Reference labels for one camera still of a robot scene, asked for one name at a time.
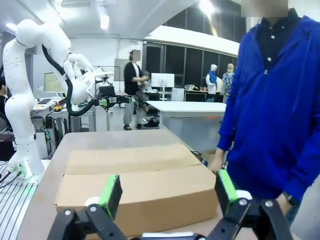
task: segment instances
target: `white robotic arm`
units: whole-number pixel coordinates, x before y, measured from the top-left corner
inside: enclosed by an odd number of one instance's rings
[[[30,118],[35,97],[26,72],[26,49],[42,44],[47,60],[53,65],[52,71],[67,95],[68,111],[71,113],[71,103],[79,104],[94,97],[96,76],[93,66],[83,55],[70,53],[71,42],[58,25],[38,25],[26,19],[17,25],[15,36],[14,40],[5,45],[3,51],[6,84],[12,93],[12,97],[5,104],[5,113],[17,145],[16,153],[9,161],[9,167],[23,171],[25,177],[30,177],[42,174],[44,167],[35,140],[35,128]],[[80,76],[79,67],[87,72]]]

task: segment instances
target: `black jacket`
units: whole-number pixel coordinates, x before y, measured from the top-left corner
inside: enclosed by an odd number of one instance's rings
[[[137,66],[139,69],[139,78],[141,78],[143,75],[139,65]],[[133,78],[136,77],[137,74],[134,65],[132,64],[132,62],[128,62],[124,68],[124,92],[126,94],[136,95],[136,91],[138,90],[138,83],[133,81]]]

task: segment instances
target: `light fixture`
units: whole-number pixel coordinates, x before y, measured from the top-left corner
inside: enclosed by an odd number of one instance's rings
[[[101,15],[100,16],[100,28],[107,30],[109,28],[110,18],[108,15]]]
[[[210,0],[201,0],[199,4],[199,8],[208,17],[210,17],[211,14],[215,13],[216,11],[215,7],[212,5]]]
[[[13,23],[8,23],[7,25],[5,25],[7,28],[13,30],[13,31],[17,31],[17,25],[13,24]]]

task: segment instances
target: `black collared shirt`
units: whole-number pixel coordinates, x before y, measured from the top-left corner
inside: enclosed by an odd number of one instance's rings
[[[279,52],[289,40],[300,20],[301,18],[294,8],[289,10],[288,17],[280,18],[273,26],[266,18],[261,20],[256,40],[260,46],[266,70],[277,63]]]

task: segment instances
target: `computer monitor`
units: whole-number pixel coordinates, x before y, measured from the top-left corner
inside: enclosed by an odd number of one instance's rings
[[[63,93],[64,89],[56,78],[53,72],[47,72],[44,74],[44,91],[45,92],[57,92]]]

